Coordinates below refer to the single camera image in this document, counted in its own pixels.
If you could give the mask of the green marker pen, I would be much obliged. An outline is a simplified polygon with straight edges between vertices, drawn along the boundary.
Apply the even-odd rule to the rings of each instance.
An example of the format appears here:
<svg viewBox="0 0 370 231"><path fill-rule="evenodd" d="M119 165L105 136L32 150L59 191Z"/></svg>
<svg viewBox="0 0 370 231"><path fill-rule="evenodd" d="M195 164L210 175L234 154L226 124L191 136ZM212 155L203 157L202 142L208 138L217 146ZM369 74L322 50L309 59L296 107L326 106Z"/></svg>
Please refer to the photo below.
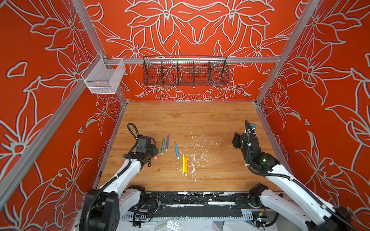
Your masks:
<svg viewBox="0 0 370 231"><path fill-rule="evenodd" d="M161 145L161 154L163 155L165 152L165 145L166 145L166 139L164 138Z"/></svg>

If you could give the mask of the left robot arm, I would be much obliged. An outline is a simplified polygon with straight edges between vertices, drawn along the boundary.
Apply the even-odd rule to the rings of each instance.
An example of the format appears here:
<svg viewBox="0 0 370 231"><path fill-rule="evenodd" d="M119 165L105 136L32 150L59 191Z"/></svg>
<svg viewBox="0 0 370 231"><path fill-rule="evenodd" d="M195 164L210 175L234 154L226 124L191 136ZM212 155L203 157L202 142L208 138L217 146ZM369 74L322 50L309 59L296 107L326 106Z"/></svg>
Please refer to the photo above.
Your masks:
<svg viewBox="0 0 370 231"><path fill-rule="evenodd" d="M138 216L152 218L158 211L159 202L146 197L145 188L130 185L144 166L159 154L154 138L139 134L134 123L127 128L135 138L135 144L124 155L124 163L113 177L98 189L91 189L85 197L79 222L80 231L115 231L122 215L133 213L133 224L140 225Z"/></svg>

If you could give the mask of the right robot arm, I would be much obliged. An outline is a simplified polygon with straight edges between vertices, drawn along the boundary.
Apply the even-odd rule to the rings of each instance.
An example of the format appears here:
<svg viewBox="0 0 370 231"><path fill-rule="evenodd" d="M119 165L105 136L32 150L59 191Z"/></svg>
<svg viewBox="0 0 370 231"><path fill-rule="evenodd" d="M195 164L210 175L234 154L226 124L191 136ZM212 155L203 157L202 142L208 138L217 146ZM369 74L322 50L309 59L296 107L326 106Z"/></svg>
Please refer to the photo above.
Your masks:
<svg viewBox="0 0 370 231"><path fill-rule="evenodd" d="M249 190L250 206L270 208L303 231L356 230L346 209L336 208L320 198L297 180L275 157L261 150L255 124L245 121L245 132L235 133L232 144L241 150L245 165L252 174L267 178L293 200L289 202L259 183Z"/></svg>

